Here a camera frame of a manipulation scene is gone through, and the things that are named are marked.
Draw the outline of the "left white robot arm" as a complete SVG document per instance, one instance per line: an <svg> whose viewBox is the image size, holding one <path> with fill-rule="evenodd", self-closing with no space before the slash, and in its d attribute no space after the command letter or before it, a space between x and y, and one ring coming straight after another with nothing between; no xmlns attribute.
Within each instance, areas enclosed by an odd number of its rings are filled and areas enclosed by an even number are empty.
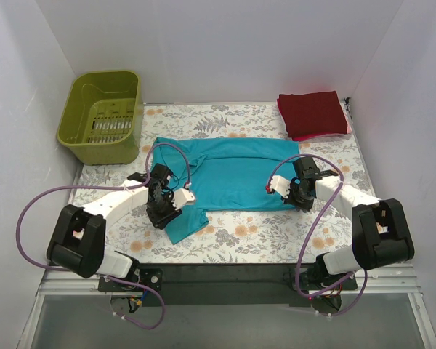
<svg viewBox="0 0 436 349"><path fill-rule="evenodd" d="M106 249L105 235L114 223L139 206L146 207L157 229L164 229L179 217L190 192L182 188L173 191L169 187L173 176L168 167L156 164L149 175L136 172L128 176L126 190L112 191L85 206L65 206L49 242L47 259L80 277L114 276L123 290L135 289L140 282L140 273L134 268L137 261ZM130 189L142 182L146 185Z"/></svg>

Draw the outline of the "teal t shirt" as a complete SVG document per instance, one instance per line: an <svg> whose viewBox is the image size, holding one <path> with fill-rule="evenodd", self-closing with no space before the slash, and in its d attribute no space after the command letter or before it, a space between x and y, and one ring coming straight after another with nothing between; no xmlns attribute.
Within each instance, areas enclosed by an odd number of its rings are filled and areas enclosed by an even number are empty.
<svg viewBox="0 0 436 349"><path fill-rule="evenodd" d="M230 137L174 140L157 137L153 163L173 171L175 185L191 180L196 201L169 223L166 235L173 244L205 228L207 212L271 212L285 210L280 196L265 190L274 169L290 180L295 171L282 161L299 153L290 140L261 137Z"/></svg>

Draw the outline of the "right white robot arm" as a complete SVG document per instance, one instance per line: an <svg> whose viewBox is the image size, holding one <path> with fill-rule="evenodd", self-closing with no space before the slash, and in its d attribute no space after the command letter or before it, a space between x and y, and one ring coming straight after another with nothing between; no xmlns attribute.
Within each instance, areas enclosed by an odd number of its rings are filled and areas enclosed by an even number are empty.
<svg viewBox="0 0 436 349"><path fill-rule="evenodd" d="M293 166L296 177L284 201L304 211L312 209L314 200L324 201L350 219L352 226L351 244L316 257L299 281L330 289L348 273L414 257L403 205L397 199L382 200L346 184L334 170L320 170L312 156L297 159Z"/></svg>

